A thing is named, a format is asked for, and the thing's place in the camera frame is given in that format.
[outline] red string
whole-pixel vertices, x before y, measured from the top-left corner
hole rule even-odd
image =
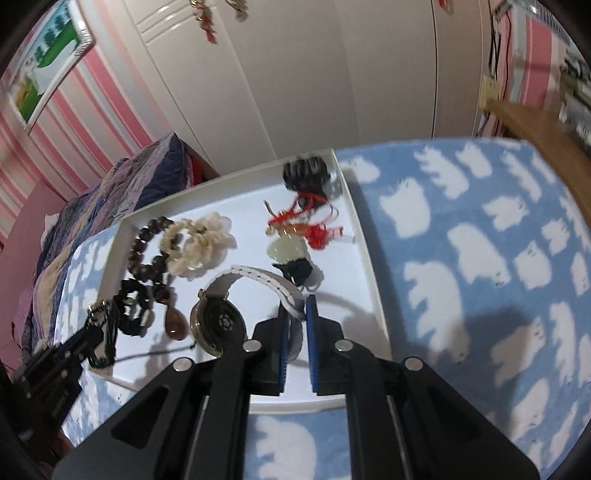
[[[306,199],[306,203],[299,211],[297,211],[296,207],[298,206],[298,201],[301,198]],[[297,197],[291,204],[289,210],[281,212],[278,215],[274,214],[269,204],[265,202],[267,210],[272,216],[271,220],[267,222],[267,225],[273,225],[277,223],[288,224],[288,220],[293,220],[294,218],[300,216],[302,213],[312,210],[314,208],[315,202],[322,202],[327,204],[330,207],[330,213],[320,222],[307,225],[305,237],[308,241],[308,245],[310,246],[310,248],[313,248],[315,250],[322,250],[328,244],[330,238],[337,235],[343,236],[343,228],[326,228],[326,223],[330,222],[333,215],[335,214],[335,208],[333,207],[332,203],[330,203],[327,199],[321,197],[320,195],[316,195],[315,193],[309,192],[299,192]]]
[[[306,204],[299,211],[297,211],[296,207],[298,206],[298,201],[302,198],[306,199]],[[269,207],[269,204],[267,202],[265,202],[265,205],[267,206],[267,210],[269,210],[269,213],[272,216],[271,220],[269,220],[267,222],[267,225],[272,225],[273,223],[285,223],[288,220],[293,220],[294,218],[300,216],[302,213],[309,212],[310,210],[312,210],[314,208],[314,201],[327,203],[330,206],[330,215],[322,222],[319,222],[318,225],[321,223],[326,223],[332,217],[332,215],[335,211],[332,204],[324,197],[321,197],[320,195],[316,195],[315,193],[299,192],[297,197],[295,198],[295,200],[291,204],[289,210],[286,210],[285,212],[281,212],[278,215],[275,215],[273,213],[273,211],[271,210],[271,208]]]
[[[326,225],[311,225],[306,232],[308,245],[314,250],[322,250],[334,236],[343,236],[343,227],[326,228]]]

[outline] framed picture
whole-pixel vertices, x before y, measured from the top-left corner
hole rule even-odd
[[[95,43],[77,0],[60,0],[35,26],[9,81],[8,98],[27,132],[70,69]]]

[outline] hanging ornament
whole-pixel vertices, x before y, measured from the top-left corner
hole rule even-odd
[[[236,20],[244,22],[248,18],[246,0],[226,0],[226,3],[236,12]]]
[[[204,0],[191,0],[191,7],[195,9],[193,15],[199,23],[201,29],[209,43],[217,43],[215,30],[213,29],[212,10],[205,4]]]
[[[322,221],[318,223],[292,223],[292,220],[298,219],[306,212],[315,210],[316,205],[322,204],[328,205],[330,208],[330,213]],[[327,199],[315,193],[298,192],[289,210],[280,211],[277,214],[271,210],[268,202],[265,202],[265,207],[271,215],[271,220],[267,222],[267,229],[265,230],[265,233],[269,236],[275,233],[279,234],[279,236],[300,235],[305,237],[310,248],[314,250],[322,250],[332,238],[344,237],[342,227],[328,228],[326,226],[327,223],[332,222],[338,216],[337,210]]]

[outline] wooden shelf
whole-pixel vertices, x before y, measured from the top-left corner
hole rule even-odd
[[[591,160],[549,112],[510,102],[489,101],[487,109],[516,136],[535,146],[568,186],[591,225]]]

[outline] watch face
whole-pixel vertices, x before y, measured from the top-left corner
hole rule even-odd
[[[209,355],[221,357],[229,345],[246,340],[246,324],[238,309],[222,297],[207,296],[202,290],[190,315],[191,331]]]
[[[231,344],[242,344],[246,334],[244,320],[229,301],[208,298],[203,314],[203,326],[216,345],[225,348]]]

